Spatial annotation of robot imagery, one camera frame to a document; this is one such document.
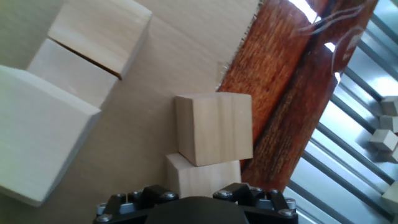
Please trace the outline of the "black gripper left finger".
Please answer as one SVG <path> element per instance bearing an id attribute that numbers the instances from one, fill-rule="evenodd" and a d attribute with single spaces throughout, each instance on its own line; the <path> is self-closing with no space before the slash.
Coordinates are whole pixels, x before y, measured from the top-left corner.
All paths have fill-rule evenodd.
<path id="1" fill-rule="evenodd" d="M 114 194 L 107 202 L 97 205 L 93 223 L 121 223 L 122 219 L 132 220 L 127 216 L 178 199 L 178 193 L 161 185 L 150 185 L 127 194 Z"/>

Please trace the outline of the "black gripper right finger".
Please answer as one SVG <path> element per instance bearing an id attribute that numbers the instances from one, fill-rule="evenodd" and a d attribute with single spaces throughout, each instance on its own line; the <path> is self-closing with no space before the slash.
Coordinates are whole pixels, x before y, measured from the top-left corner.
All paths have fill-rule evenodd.
<path id="1" fill-rule="evenodd" d="M 290 208 L 287 199 L 276 189 L 266 192 L 248 184 L 232 183 L 217 190 L 213 198 L 236 205 L 248 223 L 299 223 L 296 208 Z"/>

